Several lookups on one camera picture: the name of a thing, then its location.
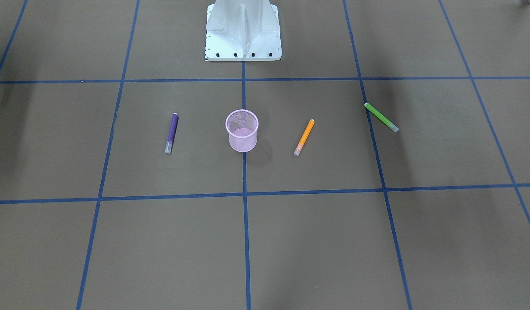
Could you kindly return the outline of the green marker pen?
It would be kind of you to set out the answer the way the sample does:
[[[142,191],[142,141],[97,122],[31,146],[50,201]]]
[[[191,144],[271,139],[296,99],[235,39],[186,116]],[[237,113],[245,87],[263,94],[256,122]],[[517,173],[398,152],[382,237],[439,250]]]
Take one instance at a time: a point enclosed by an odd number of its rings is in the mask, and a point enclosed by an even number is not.
[[[385,117],[379,110],[377,110],[373,105],[371,105],[369,102],[365,102],[364,107],[372,113],[378,120],[383,122],[385,126],[389,127],[391,131],[398,132],[399,128],[391,122],[387,117]]]

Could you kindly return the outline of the orange marker pen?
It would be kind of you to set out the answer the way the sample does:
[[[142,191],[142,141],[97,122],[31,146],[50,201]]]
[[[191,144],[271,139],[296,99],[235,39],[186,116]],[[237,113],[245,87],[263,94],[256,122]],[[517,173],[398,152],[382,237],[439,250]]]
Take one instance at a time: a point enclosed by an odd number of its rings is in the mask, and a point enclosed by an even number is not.
[[[302,149],[304,148],[304,145],[312,131],[312,128],[314,127],[315,120],[312,118],[308,121],[308,124],[306,125],[306,128],[304,130],[304,133],[302,134],[301,138],[299,139],[298,145],[296,146],[294,150],[294,155],[299,156]]]

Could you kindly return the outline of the purple marker pen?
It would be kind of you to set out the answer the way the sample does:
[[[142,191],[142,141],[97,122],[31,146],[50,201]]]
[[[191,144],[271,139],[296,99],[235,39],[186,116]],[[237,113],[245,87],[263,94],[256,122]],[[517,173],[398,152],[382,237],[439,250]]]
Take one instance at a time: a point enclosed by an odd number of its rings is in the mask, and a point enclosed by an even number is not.
[[[168,136],[167,136],[166,147],[164,150],[164,153],[167,155],[170,155],[172,153],[172,148],[173,148],[174,140],[176,137],[178,121],[179,121],[179,115],[177,113],[173,113],[171,117],[171,122],[170,122],[170,129],[169,129]]]

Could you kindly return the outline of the pink mesh pen holder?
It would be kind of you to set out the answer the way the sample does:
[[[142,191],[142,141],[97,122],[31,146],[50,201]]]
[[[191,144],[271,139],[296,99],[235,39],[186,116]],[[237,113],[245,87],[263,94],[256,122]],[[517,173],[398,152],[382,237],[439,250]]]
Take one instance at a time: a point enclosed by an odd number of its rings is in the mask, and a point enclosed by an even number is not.
[[[256,146],[259,120],[253,112],[245,109],[231,112],[225,120],[225,128],[233,150],[249,152]]]

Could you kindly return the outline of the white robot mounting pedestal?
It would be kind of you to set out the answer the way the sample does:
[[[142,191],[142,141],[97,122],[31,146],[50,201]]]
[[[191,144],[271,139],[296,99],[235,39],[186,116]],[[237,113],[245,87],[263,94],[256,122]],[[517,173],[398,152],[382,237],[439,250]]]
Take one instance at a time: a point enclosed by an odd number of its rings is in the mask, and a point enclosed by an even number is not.
[[[278,61],[279,10],[268,0],[216,0],[206,10],[205,60]]]

